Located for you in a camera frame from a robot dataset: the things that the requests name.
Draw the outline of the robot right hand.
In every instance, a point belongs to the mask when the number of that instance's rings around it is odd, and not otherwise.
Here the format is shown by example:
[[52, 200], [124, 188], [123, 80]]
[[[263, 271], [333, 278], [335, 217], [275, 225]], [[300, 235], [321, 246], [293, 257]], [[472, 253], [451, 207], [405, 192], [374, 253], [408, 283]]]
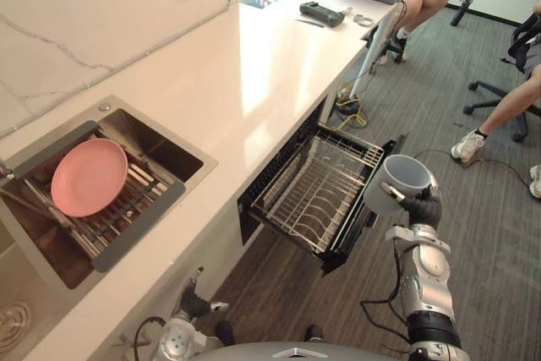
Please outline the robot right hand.
[[432, 172], [429, 172], [429, 181], [429, 186], [414, 197], [407, 197], [387, 182], [380, 182], [379, 187], [408, 213], [410, 226], [425, 225], [436, 230], [443, 212], [442, 199], [440, 186]]

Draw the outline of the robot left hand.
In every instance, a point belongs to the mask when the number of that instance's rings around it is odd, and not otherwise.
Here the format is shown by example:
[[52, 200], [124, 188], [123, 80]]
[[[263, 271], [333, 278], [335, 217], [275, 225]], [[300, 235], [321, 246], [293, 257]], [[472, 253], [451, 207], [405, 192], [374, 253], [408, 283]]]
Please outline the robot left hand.
[[228, 303], [219, 301], [212, 302], [203, 299], [196, 293], [197, 282], [204, 272], [204, 269], [203, 266], [196, 269], [194, 274], [189, 278], [180, 299], [180, 310], [188, 321], [196, 320], [211, 313], [226, 311], [229, 308]]

